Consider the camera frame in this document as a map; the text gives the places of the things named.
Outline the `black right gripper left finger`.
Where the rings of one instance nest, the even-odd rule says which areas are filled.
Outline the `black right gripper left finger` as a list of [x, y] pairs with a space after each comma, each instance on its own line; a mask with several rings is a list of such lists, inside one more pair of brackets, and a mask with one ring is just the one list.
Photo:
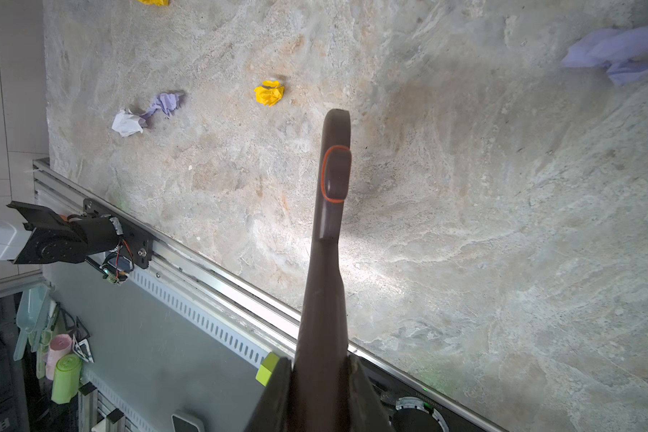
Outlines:
[[253, 411], [245, 432], [284, 432], [288, 429], [292, 361], [281, 357]]

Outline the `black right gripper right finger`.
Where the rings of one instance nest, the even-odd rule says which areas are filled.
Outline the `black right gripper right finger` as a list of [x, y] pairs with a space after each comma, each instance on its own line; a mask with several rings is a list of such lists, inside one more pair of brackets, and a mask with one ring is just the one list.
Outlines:
[[392, 432], [393, 428], [379, 396], [365, 375], [357, 356], [349, 354], [348, 410], [350, 430], [355, 432]]

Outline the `brown hand brush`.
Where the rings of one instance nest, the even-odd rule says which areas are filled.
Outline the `brown hand brush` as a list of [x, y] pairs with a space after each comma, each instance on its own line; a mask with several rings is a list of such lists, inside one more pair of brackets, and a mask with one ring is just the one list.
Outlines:
[[352, 166], [349, 112], [323, 123], [311, 255], [290, 390], [291, 431], [348, 431], [347, 315], [338, 241]]

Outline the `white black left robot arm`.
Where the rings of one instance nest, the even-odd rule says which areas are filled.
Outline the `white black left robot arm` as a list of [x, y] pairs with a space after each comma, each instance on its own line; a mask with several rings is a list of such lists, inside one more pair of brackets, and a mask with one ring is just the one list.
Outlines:
[[64, 217], [37, 204], [0, 204], [0, 261], [15, 265], [79, 264], [121, 243], [122, 225], [115, 216]]

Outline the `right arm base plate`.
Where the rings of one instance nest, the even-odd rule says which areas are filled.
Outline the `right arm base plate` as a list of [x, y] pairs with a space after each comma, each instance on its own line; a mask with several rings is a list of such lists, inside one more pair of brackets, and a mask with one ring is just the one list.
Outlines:
[[385, 372], [365, 371], [394, 431], [503, 431], [483, 419], [446, 407]]

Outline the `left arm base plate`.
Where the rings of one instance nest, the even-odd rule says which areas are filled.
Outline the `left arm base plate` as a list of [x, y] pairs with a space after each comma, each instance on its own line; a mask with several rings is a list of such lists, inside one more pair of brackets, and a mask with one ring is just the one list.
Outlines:
[[88, 215], [96, 217], [116, 218], [120, 225], [120, 237], [124, 250], [130, 250], [131, 261], [136, 267], [148, 269], [153, 258], [153, 236], [140, 223], [125, 216], [121, 211], [99, 202], [93, 198], [85, 198], [83, 202], [84, 211]]

